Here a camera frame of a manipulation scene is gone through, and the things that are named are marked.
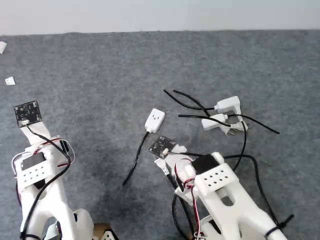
white plug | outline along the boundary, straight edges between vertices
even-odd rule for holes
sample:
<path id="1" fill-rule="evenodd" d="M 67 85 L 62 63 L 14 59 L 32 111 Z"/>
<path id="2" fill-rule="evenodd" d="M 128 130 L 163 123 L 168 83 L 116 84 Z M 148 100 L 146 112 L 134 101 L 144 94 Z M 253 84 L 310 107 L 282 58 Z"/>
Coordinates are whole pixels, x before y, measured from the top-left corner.
<path id="1" fill-rule="evenodd" d="M 233 111 L 235 114 L 241 114 L 240 99 L 238 96 L 232 96 L 218 101 L 214 106 L 214 110 L 217 110 L 218 113 Z"/>
<path id="2" fill-rule="evenodd" d="M 156 108 L 152 109 L 147 118 L 144 128 L 149 133 L 156 133 L 165 119 L 165 113 Z"/>
<path id="3" fill-rule="evenodd" d="M 229 111 L 233 111 L 235 114 L 241 114 L 241 109 L 240 109 L 240 99 L 238 96 L 232 96 L 226 99 L 223 99 L 221 101 L 218 101 L 217 104 L 214 106 L 214 110 L 217 110 L 218 113 L 226 113 Z M 239 122 L 234 124 L 234 127 L 231 125 L 231 128 L 237 129 L 240 131 L 243 131 L 244 128 L 241 124 L 243 121 L 245 130 L 248 130 L 248 126 L 246 122 L 243 120 L 242 116 L 237 116 Z"/>
<path id="4" fill-rule="evenodd" d="M 219 114 L 211 116 L 210 118 L 216 119 L 222 123 L 225 123 L 226 120 L 228 119 L 228 115 L 219 113 Z M 218 123 L 216 121 L 209 120 L 209 119 L 202 119 L 201 122 L 202 122 L 203 130 L 205 130 L 205 131 L 208 131 L 210 129 L 215 129 L 215 128 L 218 128 L 221 126 L 220 123 Z"/>
<path id="5" fill-rule="evenodd" d="M 7 44 L 4 41 L 0 41 L 0 54 L 3 54 Z"/>

black cable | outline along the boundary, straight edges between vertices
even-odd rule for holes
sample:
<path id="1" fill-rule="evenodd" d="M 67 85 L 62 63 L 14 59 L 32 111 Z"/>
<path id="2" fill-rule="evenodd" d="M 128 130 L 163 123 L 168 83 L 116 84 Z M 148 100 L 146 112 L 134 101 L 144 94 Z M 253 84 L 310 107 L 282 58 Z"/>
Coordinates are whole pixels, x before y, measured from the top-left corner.
<path id="1" fill-rule="evenodd" d="M 174 225 L 176 227 L 176 229 L 178 230 L 178 232 L 180 233 L 180 235 L 185 239 L 185 240 L 190 240 L 187 235 L 184 233 L 184 231 L 180 228 L 178 222 L 177 222 L 177 218 L 176 218 L 176 208 L 175 208 L 175 205 L 176 205 L 176 202 L 177 202 L 177 195 L 175 194 L 173 196 L 173 200 L 172 200 L 172 206 L 171 206 L 171 211 L 172 211 L 172 218 L 173 218 L 173 222 L 174 222 Z"/>
<path id="2" fill-rule="evenodd" d="M 264 125 L 263 123 L 255 120 L 254 118 L 250 117 L 250 116 L 246 116 L 246 115 L 243 115 L 243 114 L 229 114 L 228 117 L 234 117 L 234 116 L 241 116 L 243 118 L 246 118 L 246 119 L 250 119 L 251 121 L 254 121 L 256 122 L 257 124 L 260 124 L 261 126 L 265 127 L 266 129 L 270 130 L 271 132 L 274 132 L 275 134 L 280 134 L 280 132 L 272 129 L 271 127 L 268 127 L 266 125 Z"/>
<path id="3" fill-rule="evenodd" d="M 190 105 L 187 105 L 181 101 L 179 101 L 178 99 L 176 99 L 173 95 L 171 95 L 167 90 L 163 90 L 170 98 L 172 98 L 174 101 L 176 101 L 178 104 L 188 108 L 188 109 L 194 109 L 194 110 L 203 110 L 202 108 L 200 107 L 196 107 L 196 106 L 190 106 Z M 215 107 L 205 107 L 204 108 L 205 110 L 215 110 Z"/>
<path id="4" fill-rule="evenodd" d="M 186 156 L 194 156 L 194 157 L 201 157 L 204 156 L 203 154 L 193 153 L 193 152 L 168 152 L 169 154 L 181 154 Z"/>
<path id="5" fill-rule="evenodd" d="M 269 202 L 268 202 L 268 200 L 267 200 L 267 197 L 266 197 L 266 195 L 265 195 L 265 192 L 264 192 L 264 190 L 263 190 L 263 187 L 262 187 L 262 185 L 261 185 L 261 181 L 260 181 L 260 177 L 259 177 L 259 170 L 258 170 L 257 160 L 256 160 L 253 156 L 247 155 L 247 154 L 228 155 L 228 156 L 224 156 L 224 158 L 225 158 L 225 159 L 233 159 L 233 158 L 239 158 L 240 156 L 243 157 L 243 158 L 249 158 L 249 159 L 252 160 L 253 165 L 254 165 L 256 184 L 257 184 L 257 186 L 258 186 L 259 192 L 260 192 L 260 194 L 261 194 L 261 196 L 262 196 L 262 199 L 264 200 L 264 202 L 265 202 L 265 204 L 266 204 L 266 206 L 267 206 L 267 208 L 268 208 L 268 212 L 269 212 L 272 220 L 274 221 L 274 223 L 275 223 L 276 225 L 279 225 L 278 219 L 277 219 L 274 211 L 272 210 L 272 208 L 271 208 L 271 206 L 270 206 L 270 204 L 269 204 Z"/>
<path id="6" fill-rule="evenodd" d="M 231 127 L 230 124 L 224 123 L 222 121 L 219 121 L 217 119 L 214 119 L 214 118 L 211 118 L 211 117 L 208 117 L 208 116 L 179 114 L 178 117 L 179 118 L 191 118 L 191 119 L 208 119 L 208 120 L 217 122 L 217 123 L 219 123 L 219 124 L 221 124 L 223 126 Z"/>
<path id="7" fill-rule="evenodd" d="M 58 146 L 56 145 L 53 141 L 51 141 L 50 139 L 46 138 L 45 136 L 42 136 L 41 134 L 38 134 L 34 131 L 32 131 L 29 127 L 29 125 L 27 125 L 27 128 L 29 129 L 29 131 L 33 134 L 33 135 L 36 135 L 38 136 L 39 138 L 47 141 L 48 143 L 50 143 L 52 146 L 54 146 L 60 153 L 62 153 L 66 159 L 67 159 L 67 165 L 65 166 L 65 168 L 59 172 L 57 175 L 55 175 L 52 179 L 50 179 L 44 186 L 43 188 L 41 188 L 41 190 L 39 191 L 39 193 L 37 194 L 37 196 L 35 197 L 34 201 L 33 201 L 33 204 L 31 205 L 31 208 L 29 210 L 29 213 L 25 219 L 25 222 L 24 222 L 24 226 L 23 226 L 23 230 L 22 232 L 20 233 L 20 239 L 22 240 L 25 240 L 27 235 L 30 235 L 30 234 L 27 234 L 27 231 L 28 231 L 28 226 L 29 226 L 29 223 L 30 223 L 30 219 L 32 217 L 32 214 L 34 213 L 35 211 L 35 208 L 36 208 L 36 205 L 41 197 L 41 194 L 45 191 L 45 189 L 52 183 L 54 182 L 56 179 L 58 179 L 59 177 L 61 177 L 67 170 L 68 168 L 70 167 L 71 165 L 71 160 L 70 160 L 70 157 Z"/>
<path id="8" fill-rule="evenodd" d="M 136 156 L 135 156 L 133 165 L 132 165 L 128 175 L 126 176 L 125 180 L 123 181 L 122 186 L 127 184 L 127 182 L 129 181 L 131 175 L 134 173 L 134 170 L 135 170 L 135 168 L 137 166 L 137 162 L 138 162 L 138 158 L 139 158 L 139 155 L 140 155 L 140 151 L 141 151 L 142 145 L 144 144 L 144 142 L 145 142 L 146 138 L 148 137 L 148 135 L 149 135 L 149 132 L 147 131 L 145 133 L 145 135 L 143 136 L 141 142 L 140 142 L 140 145 L 138 147 L 138 151 L 136 152 Z"/>
<path id="9" fill-rule="evenodd" d="M 269 231 L 266 232 L 266 234 L 264 235 L 265 236 L 265 239 L 268 238 L 268 236 L 270 234 L 272 234 L 275 230 L 281 230 L 283 228 L 285 228 L 287 226 L 287 223 L 290 222 L 293 218 L 295 217 L 295 215 L 291 214 L 289 217 L 287 217 L 286 220 L 284 220 L 283 222 L 280 222 L 277 226 L 271 228 Z"/>
<path id="10" fill-rule="evenodd" d="M 242 159 L 242 155 L 245 152 L 246 143 L 247 143 L 247 130 L 246 130 L 244 121 L 241 121 L 241 123 L 242 123 L 242 126 L 243 126 L 244 141 L 243 141 L 243 146 L 242 146 L 242 150 L 241 150 L 241 153 L 240 153 L 240 157 L 239 157 L 238 161 L 236 162 L 236 165 L 234 166 L 233 171 L 235 171 L 237 169 L 237 167 L 239 166 L 239 164 L 241 162 L 241 159 Z"/>
<path id="11" fill-rule="evenodd" d="M 181 153 L 178 153 L 178 154 L 187 155 L 187 156 L 194 156 L 194 157 L 204 156 L 203 154 L 192 153 L 192 152 L 181 152 Z"/>
<path id="12" fill-rule="evenodd" d="M 170 174 L 167 174 L 166 177 L 169 179 L 169 182 L 171 183 L 171 185 L 173 186 L 174 189 L 176 189 L 178 187 L 178 184 L 177 182 L 174 180 L 174 178 L 170 175 Z M 195 229 L 194 229 L 194 224 L 192 223 L 192 220 L 191 220 L 191 216 L 188 212 L 188 208 L 186 206 L 186 203 L 184 202 L 184 200 L 179 197 L 179 200 L 180 200 L 180 203 L 182 205 L 182 208 L 183 208 L 183 211 L 184 211 L 184 214 L 186 216 L 186 219 L 188 221 L 188 224 L 189 224 L 189 228 L 190 228 L 190 231 L 191 231 L 191 234 L 193 235 L 194 232 L 195 232 Z M 175 212 L 172 212 L 172 217 L 173 217 L 173 221 L 174 221 L 174 224 L 178 224 L 177 222 L 177 217 L 176 215 L 174 214 Z"/>
<path id="13" fill-rule="evenodd" d="M 33 238 L 33 239 L 41 240 L 40 237 L 38 237 L 37 235 L 33 235 L 33 234 L 26 234 L 25 237 L 26 238 Z"/>
<path id="14" fill-rule="evenodd" d="M 16 193 L 16 198 L 18 199 L 19 206 L 22 208 L 21 199 L 20 199 L 19 190 L 18 190 L 18 180 L 15 183 L 15 193 Z"/>
<path id="15" fill-rule="evenodd" d="M 191 101 L 193 101 L 195 104 L 197 104 L 197 105 L 201 108 L 201 110 L 205 113 L 205 115 L 207 115 L 208 117 L 210 117 L 210 114 L 208 113 L 208 111 L 204 108 L 204 106 L 202 106 L 202 104 L 201 104 L 198 100 L 196 100 L 196 99 L 193 98 L 192 96 L 190 96 L 190 95 L 188 95 L 188 94 L 186 94 L 186 93 L 184 93 L 184 92 L 182 92 L 182 91 L 173 90 L 173 92 L 176 93 L 176 94 L 180 94 L 180 95 L 182 95 L 182 96 L 185 96 L 185 97 L 187 97 L 188 99 L 190 99 Z"/>

gray carpet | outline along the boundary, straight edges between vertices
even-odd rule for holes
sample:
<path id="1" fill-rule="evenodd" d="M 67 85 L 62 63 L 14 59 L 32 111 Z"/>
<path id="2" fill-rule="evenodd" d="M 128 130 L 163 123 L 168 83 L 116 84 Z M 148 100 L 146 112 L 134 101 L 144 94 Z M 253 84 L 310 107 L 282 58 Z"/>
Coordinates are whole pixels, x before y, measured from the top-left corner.
<path id="1" fill-rule="evenodd" d="M 38 100 L 51 134 L 66 137 L 76 151 L 76 163 L 64 176 L 73 209 L 111 223 L 121 240 L 181 239 L 171 216 L 173 190 L 148 147 L 165 135 L 191 152 L 239 154 L 244 136 L 204 132 L 199 120 L 178 118 L 200 112 L 173 102 L 164 88 L 187 92 L 207 107 L 238 95 L 243 113 L 279 130 L 276 135 L 251 123 L 245 152 L 258 160 L 278 218 L 295 214 L 284 230 L 288 239 L 320 239 L 320 31 L 69 33 L 0 40 L 8 43 L 0 55 L 1 239 L 18 239 L 22 219 L 10 160 L 28 141 L 13 106 L 32 100 Z M 16 86 L 5 85 L 9 76 Z M 133 177 L 122 187 L 152 108 L 165 111 L 165 121 L 147 139 Z M 237 174 L 265 209 L 252 163 L 244 159 Z M 183 215 L 178 217 L 187 229 Z"/>

circuit board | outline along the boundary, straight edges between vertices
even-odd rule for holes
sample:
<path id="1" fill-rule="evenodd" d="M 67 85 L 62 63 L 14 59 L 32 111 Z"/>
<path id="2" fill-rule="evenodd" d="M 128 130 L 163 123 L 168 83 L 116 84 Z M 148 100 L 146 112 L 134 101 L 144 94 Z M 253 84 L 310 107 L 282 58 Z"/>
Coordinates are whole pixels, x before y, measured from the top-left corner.
<path id="1" fill-rule="evenodd" d="M 15 106 L 14 113 L 19 128 L 42 121 L 37 101 L 30 101 Z"/>
<path id="2" fill-rule="evenodd" d="M 165 136 L 160 136 L 149 148 L 149 152 L 156 155 L 159 158 L 164 159 L 165 156 L 162 152 L 168 149 L 169 152 L 177 145 L 177 143 Z"/>

white wall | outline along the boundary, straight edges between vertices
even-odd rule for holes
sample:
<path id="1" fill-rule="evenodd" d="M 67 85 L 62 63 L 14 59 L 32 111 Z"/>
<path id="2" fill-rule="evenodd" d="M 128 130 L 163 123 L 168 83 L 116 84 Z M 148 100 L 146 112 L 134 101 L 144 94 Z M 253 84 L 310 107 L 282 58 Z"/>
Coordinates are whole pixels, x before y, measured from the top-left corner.
<path id="1" fill-rule="evenodd" d="M 0 0 L 0 35 L 320 29 L 320 0 Z"/>

